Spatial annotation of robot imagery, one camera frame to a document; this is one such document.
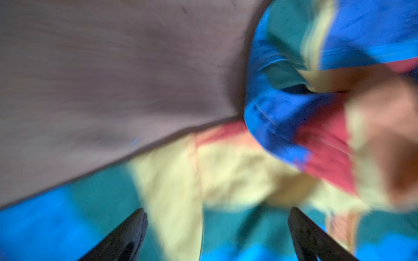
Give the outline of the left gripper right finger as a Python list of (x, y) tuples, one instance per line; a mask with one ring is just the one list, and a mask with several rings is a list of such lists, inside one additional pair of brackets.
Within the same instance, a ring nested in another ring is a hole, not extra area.
[(299, 261), (357, 260), (299, 208), (291, 208), (288, 226)]

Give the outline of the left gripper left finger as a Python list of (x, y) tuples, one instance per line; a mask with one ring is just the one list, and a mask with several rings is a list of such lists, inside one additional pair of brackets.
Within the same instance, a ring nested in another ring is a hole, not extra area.
[(139, 208), (79, 261), (136, 261), (147, 228), (147, 214)]

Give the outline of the rainbow striped zip jacket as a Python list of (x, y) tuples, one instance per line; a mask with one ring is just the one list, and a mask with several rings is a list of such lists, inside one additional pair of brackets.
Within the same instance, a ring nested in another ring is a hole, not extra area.
[(418, 258), (417, 1), (2, 1), (1, 260)]

